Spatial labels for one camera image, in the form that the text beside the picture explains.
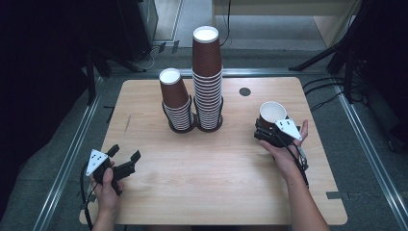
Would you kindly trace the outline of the light wooden furniture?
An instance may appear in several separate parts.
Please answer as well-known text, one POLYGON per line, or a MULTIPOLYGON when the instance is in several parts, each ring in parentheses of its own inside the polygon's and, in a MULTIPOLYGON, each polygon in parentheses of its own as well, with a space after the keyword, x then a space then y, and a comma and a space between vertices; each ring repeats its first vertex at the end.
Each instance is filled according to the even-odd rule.
POLYGON ((345 33, 349 19, 357 14, 362 0, 212 0, 216 15, 312 16, 326 46, 345 33))

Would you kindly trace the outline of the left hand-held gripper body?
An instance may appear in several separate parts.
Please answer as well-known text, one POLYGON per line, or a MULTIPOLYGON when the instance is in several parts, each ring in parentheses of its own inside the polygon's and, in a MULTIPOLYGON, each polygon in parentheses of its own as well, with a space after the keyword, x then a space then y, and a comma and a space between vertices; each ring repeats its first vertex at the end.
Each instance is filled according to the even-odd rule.
POLYGON ((112 157, 107 155, 107 152, 101 152, 98 150, 92 149, 89 162, 86 169, 86 176, 93 176, 97 183, 102 183, 102 178, 105 170, 108 167, 111 167, 114 172, 114 180, 112 182, 112 186, 116 191, 117 195, 122 194, 122 190, 119 188, 117 182, 123 178, 126 178, 133 174, 135 170, 135 164, 131 160, 128 162, 121 164, 119 166, 113 166, 111 164, 112 157))

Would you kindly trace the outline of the brown paper cup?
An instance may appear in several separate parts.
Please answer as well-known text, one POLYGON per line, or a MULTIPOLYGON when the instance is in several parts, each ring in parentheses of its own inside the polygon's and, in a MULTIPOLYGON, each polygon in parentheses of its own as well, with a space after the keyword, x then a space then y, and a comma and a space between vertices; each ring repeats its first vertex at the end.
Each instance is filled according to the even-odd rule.
POLYGON ((275 101, 268 101, 260 107, 260 122, 264 128, 272 127, 276 120, 286 119, 287 111, 283 105, 275 101))

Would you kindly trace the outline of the grey tape strip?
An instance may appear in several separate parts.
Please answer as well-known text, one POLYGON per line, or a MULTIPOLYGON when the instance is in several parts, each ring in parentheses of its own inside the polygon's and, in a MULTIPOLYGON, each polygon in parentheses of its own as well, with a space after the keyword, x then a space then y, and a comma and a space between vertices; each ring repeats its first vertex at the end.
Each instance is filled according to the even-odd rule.
POLYGON ((341 200, 349 200, 350 197, 346 192, 326 192, 326 196, 328 199, 341 199, 341 200))

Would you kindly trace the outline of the person's right hand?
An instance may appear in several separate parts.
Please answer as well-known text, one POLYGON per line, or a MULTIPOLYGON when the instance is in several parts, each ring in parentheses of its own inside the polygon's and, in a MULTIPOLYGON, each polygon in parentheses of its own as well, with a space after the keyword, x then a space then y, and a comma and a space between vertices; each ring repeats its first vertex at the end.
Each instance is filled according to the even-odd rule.
POLYGON ((302 143, 306 140, 308 136, 308 120, 305 119, 301 125, 300 135, 302 140, 294 140, 292 145, 289 145, 287 148, 279 148, 271 145, 267 141, 260 141, 260 145, 268 151, 275 163, 277 164, 282 177, 285 180, 289 178, 300 178, 301 172, 298 169, 295 159, 299 157, 299 151, 297 150, 298 147, 302 145, 302 143))

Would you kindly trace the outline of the black computer tower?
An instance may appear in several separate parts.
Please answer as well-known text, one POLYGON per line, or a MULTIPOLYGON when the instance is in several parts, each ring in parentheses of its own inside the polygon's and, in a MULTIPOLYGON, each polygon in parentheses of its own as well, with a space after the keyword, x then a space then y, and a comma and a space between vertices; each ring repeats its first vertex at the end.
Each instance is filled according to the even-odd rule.
POLYGON ((152 50, 159 19, 155 0, 117 0, 117 3, 130 45, 130 60, 135 61, 152 50))

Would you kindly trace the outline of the tall stack of brown cups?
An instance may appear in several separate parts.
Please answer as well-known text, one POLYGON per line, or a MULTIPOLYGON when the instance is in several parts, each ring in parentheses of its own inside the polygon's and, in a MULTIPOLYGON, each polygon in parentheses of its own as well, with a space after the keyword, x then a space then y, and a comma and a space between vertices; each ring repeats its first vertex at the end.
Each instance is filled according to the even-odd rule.
POLYGON ((201 26, 193 31, 192 79, 199 120, 204 128, 214 128, 222 108, 222 61, 215 27, 201 26))

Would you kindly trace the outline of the black tripod stand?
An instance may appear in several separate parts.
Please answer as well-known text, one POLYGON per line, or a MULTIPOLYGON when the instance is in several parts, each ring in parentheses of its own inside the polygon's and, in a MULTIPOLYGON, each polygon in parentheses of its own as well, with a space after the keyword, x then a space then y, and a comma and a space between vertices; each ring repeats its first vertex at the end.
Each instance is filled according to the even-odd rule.
POLYGON ((357 38, 361 34, 364 20, 369 8, 370 0, 362 0, 360 9, 354 17, 354 20, 350 23, 344 36, 337 43, 318 53, 316 56, 305 61, 304 63, 290 67, 289 71, 303 71, 304 69, 318 63, 328 56, 332 56, 329 64, 326 67, 326 72, 329 74, 337 74, 346 63, 353 44, 357 41, 357 38))

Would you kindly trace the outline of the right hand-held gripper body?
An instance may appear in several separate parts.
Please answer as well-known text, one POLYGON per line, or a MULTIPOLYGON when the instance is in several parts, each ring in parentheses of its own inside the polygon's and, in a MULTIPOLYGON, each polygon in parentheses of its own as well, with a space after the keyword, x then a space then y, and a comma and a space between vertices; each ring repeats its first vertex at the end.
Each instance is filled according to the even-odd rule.
POLYGON ((260 141, 267 141, 275 147, 290 145, 294 140, 302 140, 300 127, 294 124, 291 118, 276 120, 269 128, 257 129, 254 138, 260 141))

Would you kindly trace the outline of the short stack of brown cups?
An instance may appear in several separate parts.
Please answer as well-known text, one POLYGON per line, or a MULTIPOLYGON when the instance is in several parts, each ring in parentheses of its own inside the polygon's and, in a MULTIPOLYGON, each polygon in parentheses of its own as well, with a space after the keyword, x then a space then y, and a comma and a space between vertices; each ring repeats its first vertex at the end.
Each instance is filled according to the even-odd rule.
POLYGON ((166 68, 159 75, 162 107, 170 128, 185 133, 193 127, 191 97, 187 92, 181 73, 176 68, 166 68))

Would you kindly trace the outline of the aluminium frame rail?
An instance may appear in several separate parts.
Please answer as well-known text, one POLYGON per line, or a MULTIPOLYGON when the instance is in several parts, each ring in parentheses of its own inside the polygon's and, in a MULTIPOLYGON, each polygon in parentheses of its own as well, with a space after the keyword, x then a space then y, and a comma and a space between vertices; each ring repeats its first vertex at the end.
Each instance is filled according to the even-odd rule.
POLYGON ((334 91, 340 95, 339 101, 341 102, 348 121, 350 122, 353 131, 363 148, 364 154, 370 164, 370 168, 389 204, 400 230, 408 231, 408 207, 397 190, 388 170, 386 170, 382 160, 380 159, 380 156, 374 147, 374 143, 371 140, 362 119, 358 116, 355 106, 350 104, 342 94, 342 88, 335 87, 334 91))
POLYGON ((40 153, 39 170, 49 188, 39 205, 29 231, 86 231, 80 221, 82 198, 81 169, 88 158, 91 124, 97 114, 107 79, 96 78, 96 96, 89 103, 88 93, 81 97, 61 124, 50 147, 40 153))

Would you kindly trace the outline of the black metal stand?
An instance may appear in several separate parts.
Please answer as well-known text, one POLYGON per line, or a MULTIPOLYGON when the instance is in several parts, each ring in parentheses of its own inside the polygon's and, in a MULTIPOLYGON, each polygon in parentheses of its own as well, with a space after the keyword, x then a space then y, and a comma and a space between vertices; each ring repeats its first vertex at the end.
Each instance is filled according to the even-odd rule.
POLYGON ((94 70, 97 70, 98 73, 103 77, 109 77, 112 73, 112 70, 107 63, 107 58, 108 53, 101 48, 95 48, 94 50, 90 50, 86 55, 86 73, 88 79, 89 105, 96 98, 94 70))

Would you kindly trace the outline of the person's left hand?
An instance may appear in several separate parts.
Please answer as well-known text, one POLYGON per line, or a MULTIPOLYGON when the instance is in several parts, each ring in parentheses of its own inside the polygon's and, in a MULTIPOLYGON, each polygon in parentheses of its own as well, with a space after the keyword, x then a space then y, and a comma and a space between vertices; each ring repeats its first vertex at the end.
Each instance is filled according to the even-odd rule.
POLYGON ((110 213, 111 215, 117 213, 120 210, 120 198, 112 186, 113 169, 108 167, 105 170, 101 184, 97 183, 93 176, 89 179, 98 200, 99 213, 110 213))

